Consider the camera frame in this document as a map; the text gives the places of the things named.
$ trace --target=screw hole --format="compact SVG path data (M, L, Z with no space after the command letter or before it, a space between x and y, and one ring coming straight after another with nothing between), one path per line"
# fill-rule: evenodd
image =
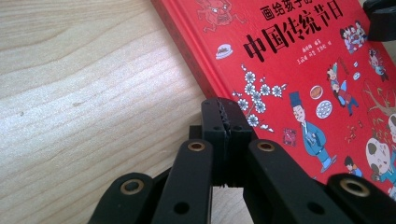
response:
M189 143L187 147L189 148L189 150L192 151L201 151L204 150L205 145L200 142L193 142L193 143Z
M308 203L307 205L308 209L318 215L323 215L324 214L324 208L320 206L318 203Z
M133 195L140 192L144 186L145 183L143 181L139 179L130 179L121 185L120 190L125 195Z
M367 189L361 182L354 179L345 178L340 181L341 187L356 196L367 197L370 195L370 190Z
M266 143L266 142L260 142L260 143L258 143L258 144L257 144L257 147L258 147L260 150L262 150L262 151L267 151L267 152L270 152L270 151L274 151L274 150L275 150L274 145L272 145L272 144L270 144L270 143Z
M190 210L190 207L187 203L177 203L174 207L174 211L178 213L179 215L184 215L188 213Z

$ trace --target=book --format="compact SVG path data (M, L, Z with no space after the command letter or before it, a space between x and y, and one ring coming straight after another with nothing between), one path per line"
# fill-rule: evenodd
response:
M207 98L235 100L317 181L396 199L396 69L358 1L151 2Z

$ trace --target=wood grain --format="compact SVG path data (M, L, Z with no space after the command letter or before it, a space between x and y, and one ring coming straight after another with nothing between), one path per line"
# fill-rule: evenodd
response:
M1 1L0 88L7 224L86 223L115 178L172 165L205 99L147 0ZM241 189L212 215L251 222Z

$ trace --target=cartoon character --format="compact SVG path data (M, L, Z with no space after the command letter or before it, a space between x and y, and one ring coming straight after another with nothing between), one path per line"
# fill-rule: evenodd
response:
M217 26L228 25L233 19L237 19L241 23L245 22L240 20L236 14L231 14L233 5L228 0L196 0L196 3L202 7L201 10L197 10L198 18L201 20L201 14L204 14L206 21L212 25L212 27L205 27L204 32L208 30L215 32Z
M340 106L342 107L346 106L349 112L349 116L352 116L353 114L352 106L354 105L356 107L359 107L359 104L355 100L355 98L350 93L347 92L346 80L344 80L344 82L340 86L337 76L337 63L335 63L332 67L330 67L327 70L327 79L330 80L332 93L334 97L337 99L338 103L340 103Z
M350 41L350 43L352 43L354 45L358 45L358 47L360 48L362 46L361 36L357 33L355 27L350 25L350 26L348 26L347 29L348 29L348 33L349 33L349 41Z
M323 173L335 163L337 156L332 158L329 157L324 147L326 144L326 136L323 131L305 120L305 111L300 100L299 92L291 92L289 98L294 117L301 123L305 150L310 156L315 156L319 159L322 164L321 172Z
M340 35L341 35L341 39L344 40L344 43L346 44L346 49L349 51L349 53L355 52L357 48L354 47L354 45L350 42L348 30L340 29Z
M393 193L396 188L396 168L394 166L396 147L392 146L392 154L390 156L387 144L380 143L375 138L370 138L366 145L366 157L373 170L372 179L380 182L390 181L393 188L389 189L389 196L396 200L396 194Z
M353 160L352 160L352 158L350 158L350 156L346 157L346 159L344 161L344 165L346 166L346 168L348 169L350 174L360 176L360 177L363 176L361 169L358 168L358 166L353 162Z
M355 21L356 25L356 33L361 37L361 43L363 44L365 40L367 40L367 34L364 32L363 28L361 27L361 23L359 21Z
M381 57L376 49L369 49L370 61L369 64L374 68L375 72L381 76L381 80L384 82L385 79L389 80L388 75L385 73L386 69L382 65Z
M396 143L396 113L389 116L388 125L390 134L392 135L392 141Z

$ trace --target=book spine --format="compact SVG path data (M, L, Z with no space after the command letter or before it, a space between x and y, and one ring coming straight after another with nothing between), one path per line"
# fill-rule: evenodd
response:
M157 13L159 14L163 24L168 30L170 36L172 36L178 50L180 51L181 56L185 60L187 66L190 68L195 80L200 86L206 98L218 96L213 89L213 86L210 84L209 80L206 77L205 72L202 67L199 65L195 56L191 53L193 52L194 46L189 46L186 42L186 36L183 36L180 29L181 27L177 27L174 20L184 20L182 18L176 18L176 16L172 16L170 13L170 6L165 5L163 0L151 0L152 5L154 5Z

